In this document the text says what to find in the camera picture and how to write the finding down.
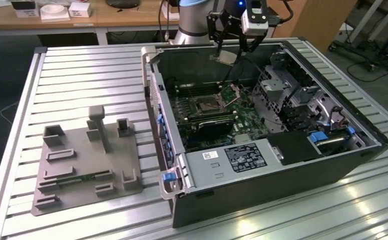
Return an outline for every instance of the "metal slotted table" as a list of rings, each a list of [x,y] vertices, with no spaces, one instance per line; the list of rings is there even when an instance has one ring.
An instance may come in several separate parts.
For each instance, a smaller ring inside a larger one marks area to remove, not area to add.
[[[388,137],[388,112],[307,41],[289,42]],[[171,228],[142,87],[139,50],[146,45],[56,47],[34,55],[0,165],[0,239],[388,240],[388,151],[332,185]],[[99,104],[106,123],[129,118],[135,124],[145,190],[32,216],[43,127],[86,127],[88,106]]]

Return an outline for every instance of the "barcode sticker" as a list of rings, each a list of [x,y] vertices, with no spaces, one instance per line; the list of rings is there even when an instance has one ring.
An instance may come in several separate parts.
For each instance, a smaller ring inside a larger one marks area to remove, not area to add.
[[[205,152],[202,153],[202,157],[205,158],[205,160],[214,159],[218,157],[218,152],[217,151]]]

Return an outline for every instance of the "floor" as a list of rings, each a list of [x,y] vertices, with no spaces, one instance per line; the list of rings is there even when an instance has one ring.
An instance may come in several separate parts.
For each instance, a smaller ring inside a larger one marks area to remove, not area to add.
[[[367,9],[355,9],[348,17],[351,25],[356,25],[365,13]],[[367,33],[373,23],[380,19],[383,15],[376,13],[364,28]],[[377,41],[384,41],[388,37],[388,27],[381,33]],[[134,32],[118,33],[108,36],[111,43],[146,43],[151,42],[155,38],[154,32]],[[28,71],[29,61],[35,47],[42,46],[42,42],[38,36],[5,36],[0,37],[0,109],[17,101],[21,89],[24,85],[25,75]],[[335,52],[328,52],[327,57],[339,66],[340,69],[347,70],[351,64],[361,62],[361,57],[355,54],[337,49]],[[368,72],[361,65],[352,67],[352,73],[357,78],[364,80],[375,79],[388,72],[386,70],[377,70],[376,72]],[[380,78],[375,82],[356,81],[360,87],[368,92],[368,94],[376,99],[376,101],[388,110],[388,75]],[[12,121],[15,116],[16,106],[11,107],[3,112],[4,116]],[[7,137],[9,134],[11,125],[5,119],[0,116],[0,159],[5,147]]]

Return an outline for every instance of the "green circuit board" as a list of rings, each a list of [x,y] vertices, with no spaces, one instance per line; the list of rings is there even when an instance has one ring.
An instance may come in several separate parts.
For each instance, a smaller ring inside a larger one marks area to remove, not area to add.
[[[241,85],[228,83],[216,94],[175,96],[170,99],[170,104],[187,153],[226,146],[237,141],[254,140],[268,134],[253,106],[252,90]],[[199,133],[205,123],[218,121],[233,123],[221,131],[217,131],[217,127],[210,127],[206,130],[213,132],[210,136]]]

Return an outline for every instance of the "white label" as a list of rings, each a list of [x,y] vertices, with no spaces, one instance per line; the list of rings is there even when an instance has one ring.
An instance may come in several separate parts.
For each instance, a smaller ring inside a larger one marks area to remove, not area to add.
[[[74,27],[92,26],[92,23],[74,23]]]
[[[205,160],[214,159],[218,157],[218,152],[217,151],[205,152],[202,153],[202,157],[205,158]]]

